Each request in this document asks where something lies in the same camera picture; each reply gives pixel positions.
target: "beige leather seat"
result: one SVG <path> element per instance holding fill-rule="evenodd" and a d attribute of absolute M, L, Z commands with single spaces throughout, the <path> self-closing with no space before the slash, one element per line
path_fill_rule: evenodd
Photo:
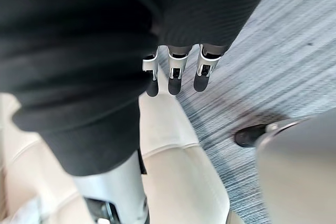
<path fill-rule="evenodd" d="M 141 150 L 148 175 L 143 176 L 152 224 L 242 223 L 229 211 L 227 192 L 184 111 L 159 75 L 160 92 L 140 98 Z M 2 100 L 3 199 L 13 215 L 29 199 L 39 196 L 48 224 L 90 224 L 91 218 L 70 176 L 35 133 L 10 121 L 18 108 L 8 94 Z"/>

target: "striped carpet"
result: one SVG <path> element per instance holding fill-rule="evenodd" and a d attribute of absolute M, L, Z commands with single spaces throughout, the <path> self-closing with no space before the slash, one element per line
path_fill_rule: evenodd
<path fill-rule="evenodd" d="M 336 107 L 336 0 L 262 0 L 203 93 L 193 89 L 194 46 L 177 96 L 247 224 L 270 223 L 254 150 L 238 129 Z M 159 50 L 167 71 L 166 48 Z"/>

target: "black fingertip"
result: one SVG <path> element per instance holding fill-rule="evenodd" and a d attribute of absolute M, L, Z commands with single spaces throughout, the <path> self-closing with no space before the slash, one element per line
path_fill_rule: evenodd
<path fill-rule="evenodd" d="M 168 81 L 168 91 L 172 95 L 177 95 L 181 91 L 182 79 L 169 78 Z"/>
<path fill-rule="evenodd" d="M 155 81 L 152 80 L 150 82 L 149 86 L 147 87 L 146 92 L 150 97 L 155 97 L 158 94 L 159 83 L 157 82 L 157 80 L 155 80 Z"/>
<path fill-rule="evenodd" d="M 208 82 L 209 82 L 209 77 L 199 76 L 198 74 L 196 74 L 195 79 L 194 79 L 194 89 L 197 92 L 202 92 L 208 86 Z"/>

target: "ribbed black fabric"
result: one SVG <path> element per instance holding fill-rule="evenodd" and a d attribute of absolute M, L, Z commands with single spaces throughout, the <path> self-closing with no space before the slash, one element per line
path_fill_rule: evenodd
<path fill-rule="evenodd" d="M 139 148 L 142 58 L 158 44 L 230 45 L 259 1 L 0 0 L 0 90 L 68 173 L 106 172 Z"/>

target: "gray carpet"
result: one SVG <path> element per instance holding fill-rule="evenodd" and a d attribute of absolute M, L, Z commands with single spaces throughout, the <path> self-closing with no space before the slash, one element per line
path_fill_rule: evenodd
<path fill-rule="evenodd" d="M 247 224 L 270 223 L 253 149 L 238 129 L 336 107 L 336 0 L 262 0 L 203 93 L 193 89 L 198 47 L 178 99 Z M 167 71 L 166 48 L 160 63 Z"/>

